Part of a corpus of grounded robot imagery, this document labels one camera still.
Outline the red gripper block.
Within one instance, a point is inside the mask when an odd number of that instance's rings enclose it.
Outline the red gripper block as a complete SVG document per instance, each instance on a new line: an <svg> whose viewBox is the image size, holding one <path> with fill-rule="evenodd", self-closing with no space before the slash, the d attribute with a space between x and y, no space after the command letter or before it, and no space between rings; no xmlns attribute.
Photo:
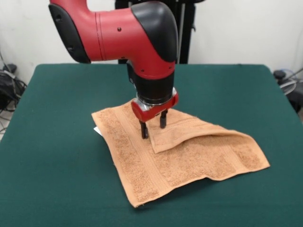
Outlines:
<svg viewBox="0 0 303 227"><path fill-rule="evenodd" d="M153 119L160 113L160 128L165 129L167 125L168 110L174 107L178 103L178 100L178 92L175 88L173 88L172 98L163 104L148 105L145 104L143 101L139 100L139 98L135 98L131 101L131 108L134 115L139 120L141 126L141 135L143 139L147 139L149 137L146 122Z"/></svg>

